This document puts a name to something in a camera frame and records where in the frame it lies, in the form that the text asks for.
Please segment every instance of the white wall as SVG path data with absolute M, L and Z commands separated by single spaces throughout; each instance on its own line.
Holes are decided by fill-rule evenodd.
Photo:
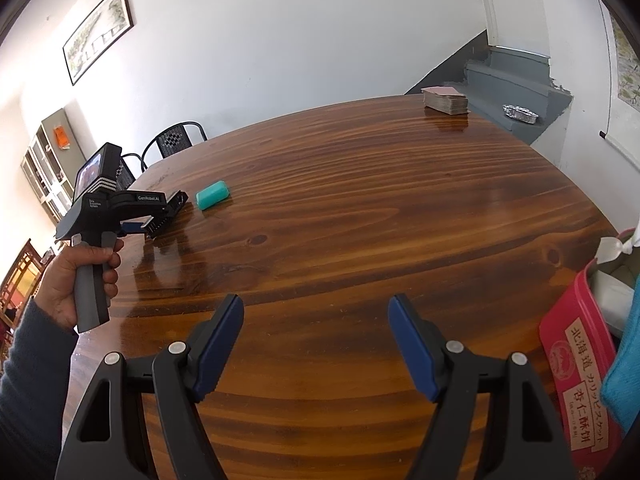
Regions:
M 619 230 L 638 222 L 640 173 L 599 136 L 609 120 L 610 64 L 599 0 L 543 0 L 551 77 L 572 93 L 560 168 Z
M 22 91 L 34 53 L 77 0 L 31 0 L 0 48 L 0 108 Z
M 31 238 L 31 243 L 40 254 L 47 250 L 53 240 L 54 225 L 44 212 L 20 168 L 20 162 L 27 151 L 30 138 L 24 129 L 17 100 L 7 103 L 0 109 L 0 126 L 2 128 L 0 280 L 2 280 L 28 238 Z
M 483 0 L 489 44 L 549 56 L 542 0 Z
M 569 124 L 571 110 L 571 104 L 569 104 L 567 109 L 542 132 L 542 135 L 531 143 L 531 147 L 556 168 L 560 168 L 562 162 L 562 150 L 564 149 L 566 128 Z
M 62 44 L 79 0 L 22 95 L 28 130 L 67 106 L 85 152 L 140 152 L 180 120 L 209 137 L 297 110 L 403 94 L 486 28 L 482 0 L 130 0 L 135 26 L 72 87 Z

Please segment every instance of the blue sleeve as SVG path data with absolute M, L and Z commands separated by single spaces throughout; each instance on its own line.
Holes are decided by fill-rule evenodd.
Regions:
M 54 478 L 77 342 L 78 334 L 60 328 L 30 300 L 0 380 L 2 478 Z

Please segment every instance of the small screen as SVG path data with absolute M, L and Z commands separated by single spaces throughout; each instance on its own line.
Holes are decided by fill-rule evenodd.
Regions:
M 78 178 L 76 179 L 76 192 L 74 193 L 74 200 L 78 198 L 84 190 L 87 189 L 95 179 L 100 175 L 100 162 L 102 160 L 102 152 L 98 152 L 94 157 L 84 165 L 84 168 L 79 171 Z

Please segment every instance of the black chair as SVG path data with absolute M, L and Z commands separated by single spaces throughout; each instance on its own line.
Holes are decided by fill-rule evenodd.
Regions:
M 204 134 L 204 128 L 193 121 L 186 121 L 184 123 L 174 124 L 173 126 L 167 128 L 164 132 L 158 134 L 154 140 L 152 140 L 145 151 L 142 152 L 142 156 L 140 157 L 140 169 L 142 171 L 146 170 L 145 164 L 145 155 L 149 148 L 155 142 L 158 145 L 158 149 L 160 150 L 160 154 L 162 158 L 167 158 L 168 156 L 174 155 L 175 153 L 181 152 L 182 150 L 186 150 L 193 146 L 189 136 L 187 135 L 187 130 L 184 128 L 186 124 L 193 124 L 200 129 L 200 134 L 202 135 L 202 140 L 207 140 L 207 136 Z
M 137 153 L 125 153 L 120 157 L 120 166 L 116 171 L 116 187 L 118 191 L 124 191 L 125 189 L 129 189 L 129 186 L 136 181 L 136 178 L 131 173 L 131 170 L 127 166 L 127 163 L 124 161 L 126 156 L 134 156 L 137 160 L 142 164 L 142 157 Z

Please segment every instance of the picture frame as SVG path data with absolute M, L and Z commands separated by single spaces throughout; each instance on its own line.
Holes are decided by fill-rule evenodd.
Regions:
M 129 0 L 101 0 L 62 47 L 71 85 L 131 27 Z

